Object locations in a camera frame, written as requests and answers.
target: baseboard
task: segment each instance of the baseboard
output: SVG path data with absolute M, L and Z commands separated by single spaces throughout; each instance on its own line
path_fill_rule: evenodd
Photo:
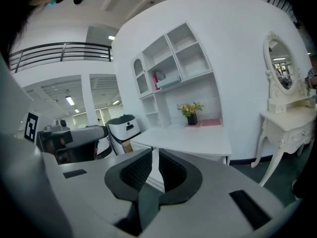
M 273 155 L 265 156 L 260 158 L 260 162 L 266 162 L 266 161 L 271 161 Z M 251 162 L 256 161 L 256 158 L 252 159 L 243 159 L 243 160 L 230 160 L 230 165 L 249 165 Z

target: white tabletop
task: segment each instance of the white tabletop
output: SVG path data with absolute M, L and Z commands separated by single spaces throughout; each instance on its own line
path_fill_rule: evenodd
M 184 128 L 171 125 L 151 128 L 131 139 L 132 142 L 199 155 L 231 155 L 229 139 L 222 125 Z
M 316 108 L 295 108 L 281 114 L 274 114 L 269 111 L 261 112 L 264 118 L 275 123 L 284 131 L 300 128 L 315 120 Z

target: white pillar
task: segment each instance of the white pillar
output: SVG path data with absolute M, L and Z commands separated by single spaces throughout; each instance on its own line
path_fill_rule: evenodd
M 83 91 L 83 99 L 84 99 L 85 109 L 87 113 L 88 125 L 96 125 L 96 124 L 98 125 L 98 119 L 97 119 L 97 115 L 95 111 L 93 94 L 91 92 L 89 74 L 81 75 L 81 88 Z

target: cabinet door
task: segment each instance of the cabinet door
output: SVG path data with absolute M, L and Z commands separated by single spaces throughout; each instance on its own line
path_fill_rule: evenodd
M 139 97 L 142 98 L 153 92 L 148 73 L 144 67 L 142 53 L 132 62 L 133 75 L 135 77 Z
M 131 144 L 131 147 L 132 147 L 133 151 L 151 148 L 151 146 L 142 145 L 142 144 L 134 143 L 134 142 L 131 142 L 131 141 L 130 141 L 130 144 Z

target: black vase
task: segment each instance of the black vase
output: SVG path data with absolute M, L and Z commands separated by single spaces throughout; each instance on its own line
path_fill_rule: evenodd
M 190 117 L 187 117 L 188 125 L 196 125 L 197 124 L 197 115 L 194 113 Z

